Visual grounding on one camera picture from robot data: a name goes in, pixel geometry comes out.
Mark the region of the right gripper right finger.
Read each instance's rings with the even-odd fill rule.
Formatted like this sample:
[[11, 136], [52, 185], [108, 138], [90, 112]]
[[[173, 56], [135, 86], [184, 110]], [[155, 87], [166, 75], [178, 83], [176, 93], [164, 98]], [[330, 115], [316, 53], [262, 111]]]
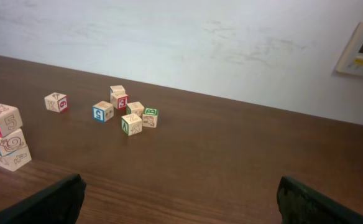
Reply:
[[363, 224], [363, 215], [288, 176], [280, 179], [277, 204], [282, 224]]

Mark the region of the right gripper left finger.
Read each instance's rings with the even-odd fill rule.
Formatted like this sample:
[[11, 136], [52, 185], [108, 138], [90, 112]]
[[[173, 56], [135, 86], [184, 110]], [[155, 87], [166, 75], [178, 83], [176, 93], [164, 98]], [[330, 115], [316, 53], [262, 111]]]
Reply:
[[70, 175], [0, 212], [0, 224], [75, 224], [85, 198], [86, 183]]

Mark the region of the wooden block blue side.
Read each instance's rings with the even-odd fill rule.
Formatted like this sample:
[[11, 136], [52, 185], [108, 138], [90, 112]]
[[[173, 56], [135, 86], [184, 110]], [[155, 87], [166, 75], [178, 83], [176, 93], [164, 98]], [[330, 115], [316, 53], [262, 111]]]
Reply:
[[0, 167], [14, 172], [31, 160], [29, 148], [26, 146], [6, 156], [0, 156]]
[[126, 90], [122, 85], [114, 85], [110, 86], [110, 94], [112, 93], [125, 94]]

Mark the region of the wooden block red U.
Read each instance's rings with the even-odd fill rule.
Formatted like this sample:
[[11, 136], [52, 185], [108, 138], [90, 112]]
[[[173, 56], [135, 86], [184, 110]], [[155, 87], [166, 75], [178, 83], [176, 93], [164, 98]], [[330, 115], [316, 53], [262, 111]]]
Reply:
[[26, 147], [26, 145], [27, 143], [22, 129], [19, 128], [7, 136], [0, 138], [0, 156], [6, 156], [16, 150]]

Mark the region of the wooden block shell drawing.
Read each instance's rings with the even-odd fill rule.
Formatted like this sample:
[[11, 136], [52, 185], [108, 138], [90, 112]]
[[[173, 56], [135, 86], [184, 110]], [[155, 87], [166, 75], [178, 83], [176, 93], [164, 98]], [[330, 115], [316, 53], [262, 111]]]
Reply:
[[0, 104], [0, 138], [22, 127], [23, 122], [18, 108]]

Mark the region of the wooden block blue front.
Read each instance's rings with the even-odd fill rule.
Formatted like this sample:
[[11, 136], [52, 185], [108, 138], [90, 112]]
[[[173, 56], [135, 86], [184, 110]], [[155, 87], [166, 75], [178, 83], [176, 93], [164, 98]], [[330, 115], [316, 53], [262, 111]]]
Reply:
[[100, 122], [106, 122], [114, 116], [113, 105], [106, 101], [100, 101], [93, 105], [92, 110], [93, 119]]

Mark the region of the lone wooden block red drawing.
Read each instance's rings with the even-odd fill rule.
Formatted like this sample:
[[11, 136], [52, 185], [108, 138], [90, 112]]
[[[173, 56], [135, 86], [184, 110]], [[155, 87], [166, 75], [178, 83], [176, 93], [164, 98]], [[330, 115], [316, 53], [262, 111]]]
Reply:
[[68, 109], [67, 95], [61, 93], [51, 93], [44, 98], [47, 110], [62, 113]]

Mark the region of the wooden block teal letter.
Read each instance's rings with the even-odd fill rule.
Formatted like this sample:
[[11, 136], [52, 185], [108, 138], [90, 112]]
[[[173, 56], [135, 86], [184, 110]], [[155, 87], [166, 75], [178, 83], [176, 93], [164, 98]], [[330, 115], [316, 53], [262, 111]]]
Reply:
[[140, 133], [142, 131], [142, 119], [135, 113], [121, 117], [121, 128], [128, 135]]

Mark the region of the wooden block red letter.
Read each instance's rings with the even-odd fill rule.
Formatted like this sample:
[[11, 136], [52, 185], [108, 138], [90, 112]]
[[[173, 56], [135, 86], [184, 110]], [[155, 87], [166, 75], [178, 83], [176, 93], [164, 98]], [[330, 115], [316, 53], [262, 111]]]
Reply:
[[129, 101], [129, 96], [125, 93], [111, 93], [110, 94], [110, 102], [111, 102], [111, 104], [113, 104], [113, 106], [117, 110], [126, 108], [128, 101]]

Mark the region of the wooden block green side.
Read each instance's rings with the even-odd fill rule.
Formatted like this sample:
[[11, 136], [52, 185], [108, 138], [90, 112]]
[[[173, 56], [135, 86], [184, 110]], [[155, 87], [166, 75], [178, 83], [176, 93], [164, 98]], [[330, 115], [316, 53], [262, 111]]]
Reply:
[[137, 116], [142, 117], [143, 112], [144, 106], [139, 101], [128, 103], [126, 105], [126, 114], [136, 114]]

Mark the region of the green letter B block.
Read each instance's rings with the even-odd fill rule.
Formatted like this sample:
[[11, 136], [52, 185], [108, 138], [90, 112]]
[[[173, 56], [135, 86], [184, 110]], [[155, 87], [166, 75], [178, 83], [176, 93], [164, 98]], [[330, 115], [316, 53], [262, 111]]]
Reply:
[[155, 108], [145, 108], [142, 113], [143, 127], [156, 128], [159, 110]]

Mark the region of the wooden block blue side top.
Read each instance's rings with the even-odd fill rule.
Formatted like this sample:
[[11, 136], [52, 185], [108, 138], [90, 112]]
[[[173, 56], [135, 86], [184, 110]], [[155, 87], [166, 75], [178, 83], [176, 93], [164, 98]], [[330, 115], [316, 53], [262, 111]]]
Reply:
[[126, 90], [122, 85], [114, 85], [110, 86], [110, 94], [112, 93], [125, 94]]

